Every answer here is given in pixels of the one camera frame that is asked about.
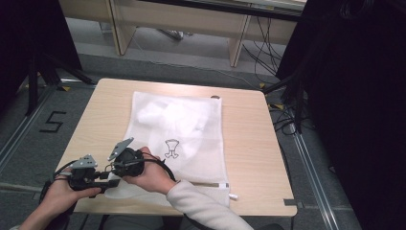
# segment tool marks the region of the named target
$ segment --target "black curtain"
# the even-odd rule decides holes
[[[337,30],[303,79],[314,123],[362,228],[404,229],[406,15],[375,1]]]
[[[35,70],[47,76],[46,81],[55,81],[52,72],[59,66],[44,54],[75,69],[81,70],[81,65],[57,0],[4,0],[0,4],[1,113],[27,77],[33,56]]]

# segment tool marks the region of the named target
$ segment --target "black cable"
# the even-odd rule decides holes
[[[254,60],[256,61],[256,64],[257,64],[257,62],[258,62],[258,63],[259,63],[263,68],[265,68],[269,73],[275,75],[275,72],[273,72],[272,68],[271,68],[269,65],[267,65],[267,64],[265,63],[265,61],[263,61],[263,60],[257,58],[253,53],[251,53],[251,52],[247,49],[247,47],[245,47],[244,44],[242,44],[242,47],[244,47],[244,49],[245,49],[245,51],[248,53],[248,55],[249,55],[252,59],[254,59]]]
[[[271,24],[268,23],[268,29],[267,29],[267,33],[266,33],[266,35],[265,35],[265,34],[263,33],[262,26],[260,25],[259,17],[257,17],[257,21],[258,21],[260,33],[262,34],[263,44],[266,44],[266,46],[268,46],[268,39],[267,39],[267,37],[269,37],[269,29],[270,29],[270,27],[271,27]]]
[[[64,169],[66,169],[68,166],[72,165],[72,164],[75,163],[75,162],[77,162],[77,160],[71,161],[71,162],[69,162],[68,164],[62,166],[59,170],[57,170],[57,171],[54,173],[53,179],[55,179],[55,177],[56,177],[57,175],[59,175],[60,172],[62,172]]]
[[[267,20],[267,23],[268,23],[267,25],[268,26],[267,26],[266,34],[263,33],[262,26],[260,25],[260,22],[259,22],[259,17],[257,17],[257,22],[258,22],[258,25],[259,25],[260,32],[262,34],[263,43],[266,44],[266,46],[268,48],[268,51],[269,51],[269,57],[271,57],[271,62],[273,64],[273,66],[276,68],[276,69],[273,69],[273,71],[275,73],[277,73],[278,69],[279,69],[279,66],[278,66],[277,62],[275,61],[275,57],[272,55],[272,51],[274,51],[274,53],[276,55],[278,55],[280,58],[281,58],[281,56],[274,50],[274,48],[271,45],[271,40],[270,40],[271,19],[268,18],[268,20]]]

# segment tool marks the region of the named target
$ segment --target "hand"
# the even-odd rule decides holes
[[[65,172],[70,172],[71,169],[65,169]],[[68,210],[79,199],[89,196],[95,196],[102,191],[101,188],[90,188],[82,191],[73,191],[69,187],[68,181],[58,180],[60,178],[66,178],[65,175],[59,175],[51,187],[48,189],[44,200],[41,202],[38,208],[41,206],[46,207],[52,214],[59,215]]]
[[[140,149],[145,159],[155,159],[151,156],[149,148]],[[176,182],[171,180],[167,172],[156,163],[146,162],[144,172],[139,176],[123,176],[123,180],[129,184],[135,184],[148,192],[156,192],[166,195],[175,186]]]
[[[68,210],[80,198],[95,196],[101,188],[73,191],[66,180],[56,180],[48,189],[41,204],[30,214],[19,229],[45,229],[52,219]]]

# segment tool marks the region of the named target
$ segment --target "metal rail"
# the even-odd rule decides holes
[[[288,110],[288,113],[291,117],[294,116],[294,113],[290,109]],[[290,128],[292,131],[296,130],[294,124],[291,124]],[[299,150],[299,154],[304,163],[304,170],[307,174],[307,177],[309,178],[311,189],[313,190],[323,220],[325,221],[326,228],[327,230],[339,230],[340,228],[338,227],[334,211],[331,208],[320,178],[316,172],[316,169],[314,168],[313,162],[305,144],[304,137],[301,133],[297,132],[293,136],[295,138],[295,143]]]
[[[56,91],[56,85],[50,85],[45,88],[41,96],[38,99],[38,106],[36,109],[29,115],[24,118],[15,132],[12,134],[11,138],[7,141],[6,145],[0,151],[0,173],[6,167],[6,164],[11,159],[12,155],[18,149],[21,144],[21,141],[30,131],[31,126],[35,122],[36,118],[42,111],[43,105],[51,97],[51,95]]]

